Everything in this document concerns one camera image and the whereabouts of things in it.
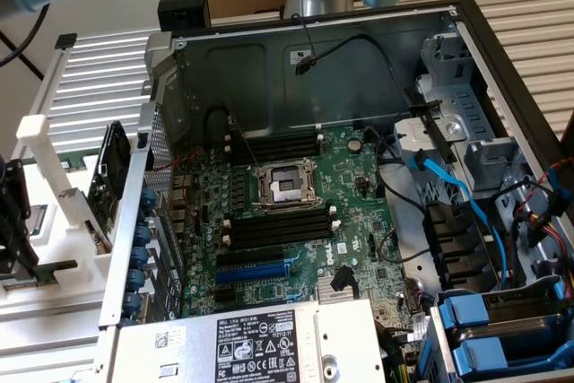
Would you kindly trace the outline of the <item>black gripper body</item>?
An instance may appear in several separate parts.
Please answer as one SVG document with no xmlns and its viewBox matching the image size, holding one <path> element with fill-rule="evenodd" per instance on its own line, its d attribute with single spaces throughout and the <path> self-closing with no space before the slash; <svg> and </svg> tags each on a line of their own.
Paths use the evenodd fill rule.
<svg viewBox="0 0 574 383">
<path fill-rule="evenodd" d="M 1 244 L 27 238 L 30 202 L 21 159 L 1 158 Z"/>
</svg>

